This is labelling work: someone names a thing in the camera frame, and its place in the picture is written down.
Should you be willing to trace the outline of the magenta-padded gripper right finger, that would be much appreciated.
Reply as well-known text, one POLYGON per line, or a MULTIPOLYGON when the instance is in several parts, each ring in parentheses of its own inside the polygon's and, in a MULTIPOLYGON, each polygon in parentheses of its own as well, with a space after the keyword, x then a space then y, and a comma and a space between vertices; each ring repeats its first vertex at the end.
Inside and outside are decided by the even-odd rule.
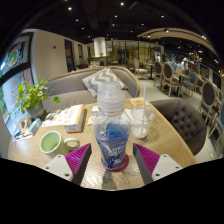
POLYGON ((159 155, 139 144, 133 144, 133 154, 145 185, 182 169, 168 154, 159 155))

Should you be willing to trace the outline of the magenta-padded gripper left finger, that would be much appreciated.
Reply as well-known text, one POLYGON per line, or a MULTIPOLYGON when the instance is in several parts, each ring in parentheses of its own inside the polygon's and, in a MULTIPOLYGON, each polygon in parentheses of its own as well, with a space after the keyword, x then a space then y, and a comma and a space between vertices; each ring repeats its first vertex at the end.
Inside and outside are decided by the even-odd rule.
POLYGON ((86 144, 66 156, 57 155, 43 169, 76 185, 80 185, 91 153, 91 144, 86 144))

